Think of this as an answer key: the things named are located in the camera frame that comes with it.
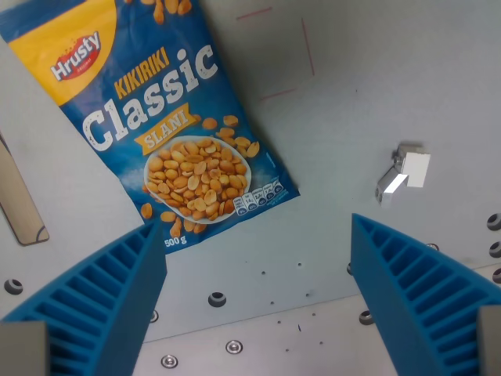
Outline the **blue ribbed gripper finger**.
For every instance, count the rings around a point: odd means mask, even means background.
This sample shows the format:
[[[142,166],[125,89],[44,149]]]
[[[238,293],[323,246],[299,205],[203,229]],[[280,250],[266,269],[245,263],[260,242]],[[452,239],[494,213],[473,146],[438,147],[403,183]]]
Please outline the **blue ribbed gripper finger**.
[[[46,284],[4,318],[42,322],[51,375],[130,375],[167,276],[163,230],[150,222]]]
[[[500,289],[463,264],[359,214],[351,274],[399,375],[479,375],[477,316]]]

